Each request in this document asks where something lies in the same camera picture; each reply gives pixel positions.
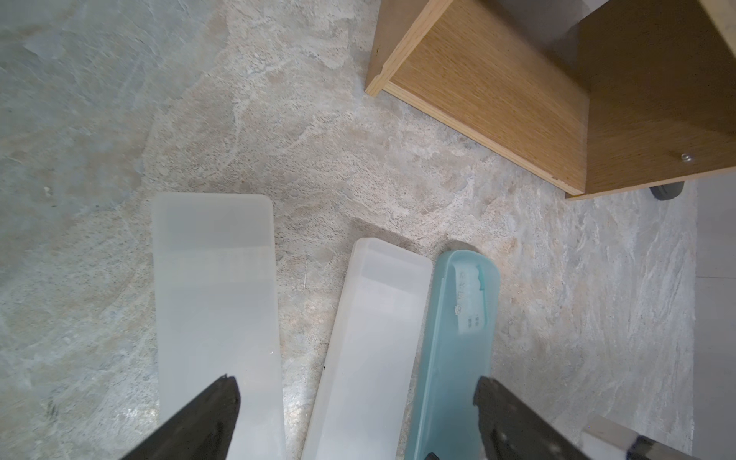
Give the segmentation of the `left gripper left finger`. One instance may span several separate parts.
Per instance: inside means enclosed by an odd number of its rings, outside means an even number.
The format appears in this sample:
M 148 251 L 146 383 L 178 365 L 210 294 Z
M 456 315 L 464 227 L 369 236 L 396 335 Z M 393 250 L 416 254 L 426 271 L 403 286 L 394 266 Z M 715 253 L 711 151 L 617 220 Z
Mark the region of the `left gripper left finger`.
M 240 406 L 237 380 L 224 375 L 123 459 L 224 459 L 232 442 Z

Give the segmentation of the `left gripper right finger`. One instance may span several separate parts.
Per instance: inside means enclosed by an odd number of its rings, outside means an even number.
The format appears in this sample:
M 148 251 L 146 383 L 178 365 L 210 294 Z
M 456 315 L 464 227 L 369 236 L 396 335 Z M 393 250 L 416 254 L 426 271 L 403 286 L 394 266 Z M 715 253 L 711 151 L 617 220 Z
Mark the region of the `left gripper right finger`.
M 496 379 L 478 380 L 473 405 L 478 410 L 478 428 L 489 459 L 587 457 Z

